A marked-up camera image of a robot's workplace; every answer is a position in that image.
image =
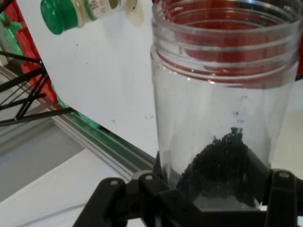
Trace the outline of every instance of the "black seeds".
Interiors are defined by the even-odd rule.
[[[221,140],[214,138],[188,165],[177,188],[191,201],[199,194],[208,198],[235,195],[239,202],[254,207],[254,197],[244,181],[249,148],[242,141],[242,129],[231,128]]]

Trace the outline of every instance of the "white table surface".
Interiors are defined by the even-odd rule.
[[[18,0],[60,98],[69,106],[155,157],[158,151],[150,47],[152,0],[53,35],[41,0]]]
[[[1,202],[0,226],[17,227],[84,204],[107,177],[123,178],[93,152],[84,150]],[[71,227],[82,209],[78,207],[27,227]],[[140,221],[134,224],[143,226]]]

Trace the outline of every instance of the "green object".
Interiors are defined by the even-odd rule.
[[[10,24],[10,19],[4,11],[0,14],[0,20],[4,25],[9,25]]]
[[[17,31],[22,28],[23,26],[21,23],[12,22],[10,26],[4,28],[4,31],[5,31],[5,36],[9,40],[14,53],[23,56],[24,54],[22,48],[17,40]]]
[[[81,114],[81,113],[79,113],[79,112],[78,112],[78,114],[79,114],[80,118],[82,118],[82,120],[83,120],[85,123],[89,124],[89,125],[90,125],[91,127],[93,127],[94,129],[99,129],[99,128],[101,128],[101,126],[100,126],[98,123],[94,122],[92,119],[88,118],[87,116],[84,116],[83,114]]]
[[[40,10],[48,29],[55,35],[78,26],[78,16],[71,0],[42,0]]]
[[[84,0],[84,5],[85,5],[85,8],[86,8],[86,11],[87,11],[87,14],[88,14],[89,18],[92,21],[97,20],[97,18],[95,17],[95,15],[92,13],[92,11],[90,9],[88,0]]]

